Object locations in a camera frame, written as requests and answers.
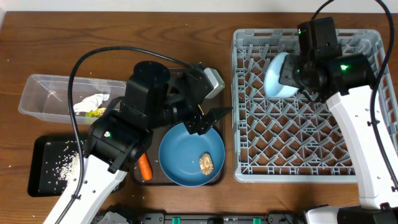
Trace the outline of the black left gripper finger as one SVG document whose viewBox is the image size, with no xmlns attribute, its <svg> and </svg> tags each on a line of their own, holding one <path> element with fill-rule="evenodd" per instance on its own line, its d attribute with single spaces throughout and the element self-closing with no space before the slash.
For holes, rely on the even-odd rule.
<svg viewBox="0 0 398 224">
<path fill-rule="evenodd" d="M 232 112 L 233 107 L 212 108 L 209 110 L 209 120 L 211 123 L 216 123 L 221 118 Z"/>
<path fill-rule="evenodd" d="M 211 129 L 211 124 L 205 120 L 184 121 L 183 122 L 189 134 L 206 134 Z"/>
</svg>

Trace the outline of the light blue rice bowl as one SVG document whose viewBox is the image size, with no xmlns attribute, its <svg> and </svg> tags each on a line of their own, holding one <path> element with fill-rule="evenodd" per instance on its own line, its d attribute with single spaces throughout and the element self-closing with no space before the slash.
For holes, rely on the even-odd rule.
<svg viewBox="0 0 398 224">
<path fill-rule="evenodd" d="M 264 77 L 264 91 L 269 98 L 289 98 L 294 96 L 299 90 L 296 87 L 279 83 L 282 64 L 286 56 L 288 56 L 286 52 L 277 54 L 267 68 Z"/>
</svg>

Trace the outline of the yellow green snack wrapper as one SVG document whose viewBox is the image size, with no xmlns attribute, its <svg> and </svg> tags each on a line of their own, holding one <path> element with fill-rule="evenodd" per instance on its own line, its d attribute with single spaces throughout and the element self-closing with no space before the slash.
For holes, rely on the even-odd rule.
<svg viewBox="0 0 398 224">
<path fill-rule="evenodd" d="M 87 118 L 99 118 L 99 117 L 101 117 L 104 114 L 105 111 L 106 111 L 106 108 L 98 108 L 97 110 L 85 113 L 85 117 L 87 117 Z"/>
</svg>

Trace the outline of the white tissue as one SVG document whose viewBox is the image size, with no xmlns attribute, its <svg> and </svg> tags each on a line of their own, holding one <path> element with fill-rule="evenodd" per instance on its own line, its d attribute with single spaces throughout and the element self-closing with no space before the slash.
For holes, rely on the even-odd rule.
<svg viewBox="0 0 398 224">
<path fill-rule="evenodd" d="M 73 105 L 75 113 L 87 113 L 97 110 L 104 101 L 109 100 L 109 94 L 98 93 L 84 98 L 81 102 Z"/>
</svg>

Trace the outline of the white rice pile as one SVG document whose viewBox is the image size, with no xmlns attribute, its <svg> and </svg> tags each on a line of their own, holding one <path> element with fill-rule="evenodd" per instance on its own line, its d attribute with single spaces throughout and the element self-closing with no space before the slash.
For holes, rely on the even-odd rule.
<svg viewBox="0 0 398 224">
<path fill-rule="evenodd" d="M 80 157 L 75 141 L 52 141 L 45 145 L 43 164 L 45 184 L 64 187 L 72 179 L 79 165 Z"/>
</svg>

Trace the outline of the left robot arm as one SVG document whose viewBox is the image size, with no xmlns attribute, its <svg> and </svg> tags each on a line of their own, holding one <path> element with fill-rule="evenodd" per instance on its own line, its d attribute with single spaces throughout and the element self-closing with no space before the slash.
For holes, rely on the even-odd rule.
<svg viewBox="0 0 398 224">
<path fill-rule="evenodd" d="M 150 148 L 154 130 L 182 125 L 188 134 L 204 135 L 230 107 L 204 113 L 200 105 L 214 98 L 225 82 L 217 70 L 188 65 L 182 76 L 154 61 L 135 65 L 125 94 L 113 99 L 91 126 L 85 142 L 77 141 L 82 164 L 51 210 L 46 223 L 89 223 L 105 199 Z"/>
</svg>

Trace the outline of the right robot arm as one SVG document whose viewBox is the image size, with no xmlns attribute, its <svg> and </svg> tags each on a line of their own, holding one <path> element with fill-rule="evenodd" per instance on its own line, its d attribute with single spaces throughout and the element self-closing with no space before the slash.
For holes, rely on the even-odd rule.
<svg viewBox="0 0 398 224">
<path fill-rule="evenodd" d="M 297 27 L 299 54 L 277 54 L 267 68 L 263 88 L 271 98 L 301 93 L 323 103 L 333 115 L 347 147 L 368 210 L 397 206 L 397 153 L 382 116 L 377 114 L 374 73 L 365 54 L 346 55 L 332 18 L 312 19 Z"/>
</svg>

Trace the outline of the grey dishwasher rack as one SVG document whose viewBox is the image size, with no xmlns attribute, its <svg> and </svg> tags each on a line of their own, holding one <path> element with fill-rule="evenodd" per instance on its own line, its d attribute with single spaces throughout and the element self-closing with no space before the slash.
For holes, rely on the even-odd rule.
<svg viewBox="0 0 398 224">
<path fill-rule="evenodd" d="M 264 75 L 279 53 L 299 52 L 295 29 L 238 29 L 231 41 L 234 178 L 241 183 L 353 184 L 342 133 L 323 103 L 270 98 Z"/>
</svg>

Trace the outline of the black waste tray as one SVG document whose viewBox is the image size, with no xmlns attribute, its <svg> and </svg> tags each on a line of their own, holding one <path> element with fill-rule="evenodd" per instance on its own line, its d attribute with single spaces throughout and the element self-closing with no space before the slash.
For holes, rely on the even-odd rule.
<svg viewBox="0 0 398 224">
<path fill-rule="evenodd" d="M 27 193 L 31 197 L 60 196 L 75 165 L 76 139 L 71 134 L 44 135 L 35 140 Z"/>
</svg>

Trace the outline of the wooden chopstick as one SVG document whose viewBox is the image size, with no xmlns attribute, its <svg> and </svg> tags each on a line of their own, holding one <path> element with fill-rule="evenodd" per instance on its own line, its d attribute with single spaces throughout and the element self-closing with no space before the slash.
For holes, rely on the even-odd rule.
<svg viewBox="0 0 398 224">
<path fill-rule="evenodd" d="M 203 112 L 203 110 L 202 110 L 202 108 L 201 108 L 201 106 L 200 106 L 200 105 L 198 105 L 198 108 L 200 109 L 200 111 L 201 111 L 201 114 L 204 116 L 205 114 L 204 114 L 204 112 Z"/>
</svg>

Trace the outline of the dark blue plate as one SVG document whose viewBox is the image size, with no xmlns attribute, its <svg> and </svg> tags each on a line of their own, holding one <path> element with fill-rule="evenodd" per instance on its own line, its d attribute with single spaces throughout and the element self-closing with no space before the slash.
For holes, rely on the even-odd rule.
<svg viewBox="0 0 398 224">
<path fill-rule="evenodd" d="M 214 164 L 210 175 L 200 171 L 199 160 L 208 153 Z M 209 185 L 223 171 L 226 151 L 216 127 L 206 134 L 189 134 L 183 123 L 176 124 L 163 136 L 159 146 L 159 164 L 163 173 L 184 187 Z"/>
</svg>

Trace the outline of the brown mushroom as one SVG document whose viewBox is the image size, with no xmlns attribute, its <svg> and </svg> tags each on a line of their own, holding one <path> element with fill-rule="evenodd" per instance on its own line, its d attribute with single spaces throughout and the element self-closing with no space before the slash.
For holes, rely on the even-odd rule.
<svg viewBox="0 0 398 224">
<path fill-rule="evenodd" d="M 210 175 L 214 170 L 213 161 L 208 153 L 204 153 L 201 156 L 199 164 L 200 164 L 200 171 L 204 175 Z"/>
</svg>

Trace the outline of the dark brown serving tray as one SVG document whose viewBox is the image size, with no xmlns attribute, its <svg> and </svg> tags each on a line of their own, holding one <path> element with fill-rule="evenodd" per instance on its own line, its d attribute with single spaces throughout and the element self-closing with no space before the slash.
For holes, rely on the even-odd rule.
<svg viewBox="0 0 398 224">
<path fill-rule="evenodd" d="M 232 109 L 212 108 L 203 114 L 200 108 L 204 99 L 217 92 L 211 79 L 218 77 L 210 68 L 191 66 L 173 80 L 161 63 L 141 62 L 127 83 L 124 109 L 135 126 L 171 126 L 160 144 L 159 161 L 177 184 L 204 185 L 224 164 L 224 145 L 213 125 Z"/>
</svg>

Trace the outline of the orange carrot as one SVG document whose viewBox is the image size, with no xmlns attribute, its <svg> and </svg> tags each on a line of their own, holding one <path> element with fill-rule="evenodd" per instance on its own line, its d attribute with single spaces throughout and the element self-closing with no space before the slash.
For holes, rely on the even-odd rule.
<svg viewBox="0 0 398 224">
<path fill-rule="evenodd" d="M 143 153 L 143 155 L 138 159 L 138 163 L 142 178 L 144 180 L 151 180 L 151 178 L 153 177 L 153 173 L 146 153 Z"/>
</svg>

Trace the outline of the clear plastic bin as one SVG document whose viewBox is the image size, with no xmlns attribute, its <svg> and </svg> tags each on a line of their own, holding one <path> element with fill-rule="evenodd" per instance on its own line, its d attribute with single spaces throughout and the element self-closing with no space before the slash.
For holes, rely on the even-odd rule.
<svg viewBox="0 0 398 224">
<path fill-rule="evenodd" d="M 32 74 L 28 77 L 18 110 L 42 121 L 70 123 L 68 110 L 68 76 Z M 76 77 L 73 81 L 73 102 L 97 94 L 108 94 L 112 100 L 124 96 L 126 82 Z"/>
</svg>

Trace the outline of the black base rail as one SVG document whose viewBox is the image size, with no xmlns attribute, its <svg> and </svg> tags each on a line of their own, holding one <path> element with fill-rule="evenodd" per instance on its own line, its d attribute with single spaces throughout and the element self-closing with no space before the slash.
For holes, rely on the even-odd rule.
<svg viewBox="0 0 398 224">
<path fill-rule="evenodd" d="M 126 206 L 110 206 L 92 223 L 128 224 L 283 224 L 283 223 L 397 223 L 397 208 L 367 210 L 360 206 L 322 205 L 300 213 L 272 211 L 265 215 L 135 214 Z"/>
</svg>

